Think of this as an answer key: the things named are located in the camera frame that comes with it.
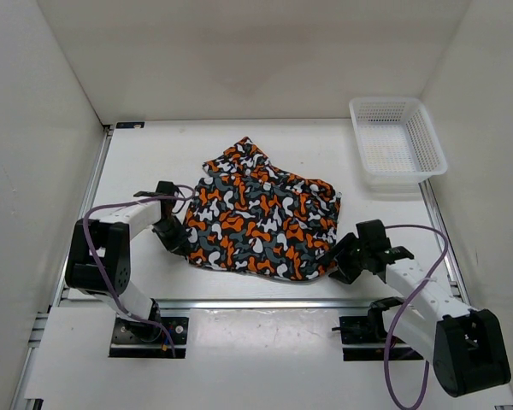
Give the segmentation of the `orange camouflage shorts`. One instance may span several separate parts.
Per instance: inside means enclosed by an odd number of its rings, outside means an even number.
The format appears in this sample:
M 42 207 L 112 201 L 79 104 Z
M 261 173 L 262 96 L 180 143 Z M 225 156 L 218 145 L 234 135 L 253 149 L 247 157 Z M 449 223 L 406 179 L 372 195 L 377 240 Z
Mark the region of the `orange camouflage shorts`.
M 331 271 L 341 195 L 275 167 L 249 138 L 203 164 L 183 225 L 195 267 L 309 282 Z

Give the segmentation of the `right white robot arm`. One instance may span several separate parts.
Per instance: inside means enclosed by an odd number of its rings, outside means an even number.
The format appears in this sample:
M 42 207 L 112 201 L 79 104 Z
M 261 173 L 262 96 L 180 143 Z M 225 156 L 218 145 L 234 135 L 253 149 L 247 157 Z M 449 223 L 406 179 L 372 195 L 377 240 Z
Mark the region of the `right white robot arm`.
M 407 343 L 442 389 L 459 397 L 504 385 L 510 364 L 498 317 L 450 295 L 405 247 L 394 247 L 380 220 L 357 224 L 323 257 L 333 278 L 352 284 L 368 271 L 398 292 L 372 302 L 367 331 L 376 341 Z

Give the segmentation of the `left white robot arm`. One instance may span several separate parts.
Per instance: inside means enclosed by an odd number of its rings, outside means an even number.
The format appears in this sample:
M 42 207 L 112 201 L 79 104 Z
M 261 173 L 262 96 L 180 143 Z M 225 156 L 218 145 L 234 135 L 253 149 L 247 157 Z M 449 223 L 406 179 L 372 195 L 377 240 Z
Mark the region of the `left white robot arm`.
M 139 191 L 127 202 L 89 209 L 74 226 L 65 281 L 68 287 L 108 304 L 144 342 L 164 332 L 157 302 L 131 280 L 131 241 L 149 229 L 174 255 L 185 256 L 189 240 L 175 207 L 195 190 L 160 181 L 154 191 Z

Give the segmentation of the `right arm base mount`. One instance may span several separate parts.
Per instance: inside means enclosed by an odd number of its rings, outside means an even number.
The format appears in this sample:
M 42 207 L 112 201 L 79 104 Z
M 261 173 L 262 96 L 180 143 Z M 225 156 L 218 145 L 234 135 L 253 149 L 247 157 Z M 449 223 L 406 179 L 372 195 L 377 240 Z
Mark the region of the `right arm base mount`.
M 371 329 L 365 316 L 341 316 L 332 332 L 340 335 L 344 362 L 383 361 L 385 339 Z M 389 353 L 390 360 L 422 360 L 422 356 L 405 342 L 394 337 Z

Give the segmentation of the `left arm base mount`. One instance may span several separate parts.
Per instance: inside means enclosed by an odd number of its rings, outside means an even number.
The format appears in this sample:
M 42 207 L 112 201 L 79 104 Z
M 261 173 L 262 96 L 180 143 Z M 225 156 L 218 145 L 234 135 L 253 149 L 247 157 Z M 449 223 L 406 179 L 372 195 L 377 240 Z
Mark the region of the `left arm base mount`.
M 122 359 L 185 359 L 189 331 L 186 316 L 161 316 L 162 326 L 172 338 L 174 348 L 160 327 L 115 318 L 109 357 Z

